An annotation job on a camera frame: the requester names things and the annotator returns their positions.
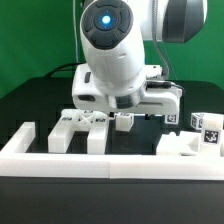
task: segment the green backdrop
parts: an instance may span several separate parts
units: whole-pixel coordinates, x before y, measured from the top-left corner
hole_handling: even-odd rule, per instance
[[[0,9],[0,98],[32,77],[74,62],[76,47],[83,59],[75,45],[72,0],[1,0]],[[186,44],[165,44],[179,80],[210,81],[224,89],[223,11],[224,1],[208,0],[203,30]],[[161,64],[151,42],[145,42],[145,52],[146,63]]]

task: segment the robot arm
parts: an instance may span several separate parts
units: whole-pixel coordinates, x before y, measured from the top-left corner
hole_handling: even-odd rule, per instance
[[[80,26],[87,64],[75,74],[75,106],[179,113],[180,89],[146,88],[148,77],[161,75],[161,67],[145,65],[143,40],[186,42],[201,30],[206,13],[207,0],[88,1]]]

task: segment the black tabletop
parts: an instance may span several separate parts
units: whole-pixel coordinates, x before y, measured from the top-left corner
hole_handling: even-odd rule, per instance
[[[163,133],[190,127],[192,112],[224,112],[224,91],[199,81],[185,88],[180,122],[137,117],[130,133],[111,122],[107,154],[155,154]],[[0,149],[24,121],[35,121],[28,153],[47,153],[47,136],[65,108],[74,108],[72,79],[34,78],[0,100]],[[86,133],[76,133],[67,153],[86,153]],[[1,223],[223,223],[224,182],[0,177]]]

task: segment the white block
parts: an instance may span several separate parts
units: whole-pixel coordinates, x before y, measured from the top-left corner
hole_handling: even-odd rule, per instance
[[[62,117],[48,136],[48,151],[50,153],[65,153],[67,151],[75,132],[73,126],[78,119],[78,111],[62,111]]]
[[[204,113],[191,113],[191,127],[197,131],[202,129]]]
[[[87,138],[87,153],[92,155],[105,154],[109,119],[106,115],[98,114]]]
[[[205,113],[203,116],[203,129],[209,130],[222,130],[224,116],[222,114],[209,114]]]
[[[129,132],[134,124],[133,113],[118,113],[116,116],[116,131]]]
[[[179,123],[179,114],[165,115],[165,124],[177,125]]]
[[[200,156],[220,156],[224,117],[221,114],[205,113],[203,116]]]
[[[35,122],[24,122],[1,150],[1,153],[25,153],[35,136]]]
[[[162,135],[156,149],[156,155],[195,156],[198,152],[200,134],[181,132],[180,136],[174,133]]]
[[[220,154],[221,154],[222,157],[224,157],[224,131],[222,131]]]

